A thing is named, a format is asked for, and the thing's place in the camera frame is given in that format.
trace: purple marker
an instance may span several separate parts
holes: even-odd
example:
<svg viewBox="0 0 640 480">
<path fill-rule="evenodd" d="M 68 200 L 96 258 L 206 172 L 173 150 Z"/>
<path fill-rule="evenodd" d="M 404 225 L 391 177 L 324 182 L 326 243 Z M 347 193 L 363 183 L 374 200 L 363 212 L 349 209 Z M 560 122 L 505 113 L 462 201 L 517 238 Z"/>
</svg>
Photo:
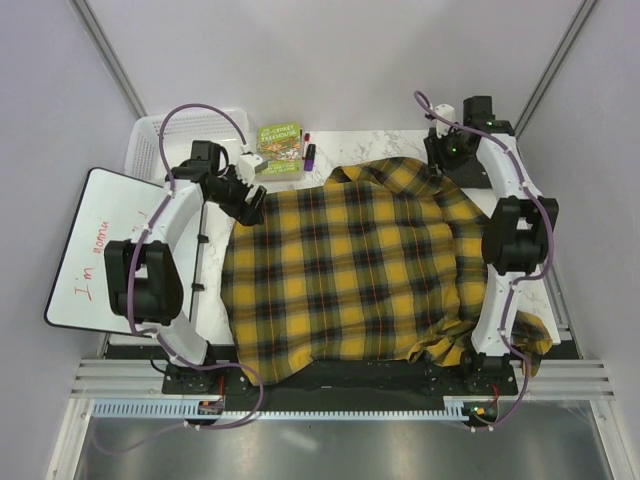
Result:
<svg viewBox="0 0 640 480">
<path fill-rule="evenodd" d="M 316 145 L 310 143 L 307 147 L 307 153 L 304 157 L 304 171 L 310 172 L 313 170 L 313 161 L 316 159 Z"/>
</svg>

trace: plaid cloth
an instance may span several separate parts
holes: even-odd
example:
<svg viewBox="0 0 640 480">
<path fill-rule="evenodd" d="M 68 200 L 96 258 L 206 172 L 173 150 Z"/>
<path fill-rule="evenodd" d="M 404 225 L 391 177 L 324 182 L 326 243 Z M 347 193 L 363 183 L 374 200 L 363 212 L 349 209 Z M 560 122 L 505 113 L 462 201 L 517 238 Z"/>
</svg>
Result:
<svg viewBox="0 0 640 480">
<path fill-rule="evenodd" d="M 267 195 L 264 225 L 236 223 L 222 272 L 240 362 L 277 383 L 314 359 L 460 363 L 484 300 L 487 217 L 416 159 L 335 169 L 322 187 Z M 539 365 L 551 340 L 519 313 Z"/>
</svg>

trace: gray floor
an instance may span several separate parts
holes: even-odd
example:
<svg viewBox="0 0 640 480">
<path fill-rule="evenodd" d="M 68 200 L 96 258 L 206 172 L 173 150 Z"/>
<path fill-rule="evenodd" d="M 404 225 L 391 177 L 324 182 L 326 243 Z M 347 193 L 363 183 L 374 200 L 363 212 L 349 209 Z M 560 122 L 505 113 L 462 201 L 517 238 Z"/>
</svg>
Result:
<svg viewBox="0 0 640 480">
<path fill-rule="evenodd" d="M 172 422 L 175 423 L 103 419 L 98 420 L 96 436 L 105 447 L 122 448 Z M 612 477 L 588 404 L 571 409 L 553 404 L 525 404 L 502 428 L 482 434 L 471 434 L 449 424 L 392 421 L 267 420 L 220 432 L 180 429 L 115 458 L 85 445 L 76 478 L 585 480 Z"/>
</svg>

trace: white table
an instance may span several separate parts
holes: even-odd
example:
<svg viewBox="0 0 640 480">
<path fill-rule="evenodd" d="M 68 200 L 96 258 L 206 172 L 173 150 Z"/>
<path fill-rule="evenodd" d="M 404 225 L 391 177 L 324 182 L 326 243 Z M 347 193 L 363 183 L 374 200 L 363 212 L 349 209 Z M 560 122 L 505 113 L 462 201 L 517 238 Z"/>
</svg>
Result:
<svg viewBox="0 0 640 480">
<path fill-rule="evenodd" d="M 389 130 L 363 132 L 311 132 L 316 144 L 316 159 L 312 172 L 294 182 L 265 182 L 269 192 L 304 189 L 324 184 L 333 169 L 340 165 L 356 165 L 388 157 L 414 157 L 427 161 L 423 139 L 426 130 Z M 491 190 L 465 189 L 485 214 L 491 215 L 496 198 Z M 212 344 L 233 344 L 227 312 L 220 298 L 220 279 L 224 255 L 229 243 L 233 220 L 217 205 L 206 206 L 207 235 L 201 283 L 205 291 L 198 293 L 195 317 L 196 330 Z M 544 282 L 527 282 L 518 305 L 519 310 L 538 316 L 547 327 L 554 344 L 560 343 L 556 321 Z M 155 340 L 112 335 L 112 344 L 154 344 Z"/>
</svg>

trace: green book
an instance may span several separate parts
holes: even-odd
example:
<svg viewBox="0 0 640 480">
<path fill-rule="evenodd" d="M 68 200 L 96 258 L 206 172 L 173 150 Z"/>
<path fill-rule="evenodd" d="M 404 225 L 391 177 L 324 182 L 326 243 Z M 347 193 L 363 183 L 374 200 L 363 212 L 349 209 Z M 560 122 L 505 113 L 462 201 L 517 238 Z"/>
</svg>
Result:
<svg viewBox="0 0 640 480">
<path fill-rule="evenodd" d="M 269 166 L 258 174 L 261 180 L 299 180 L 303 174 L 301 132 L 298 123 L 260 128 L 258 153 Z"/>
</svg>

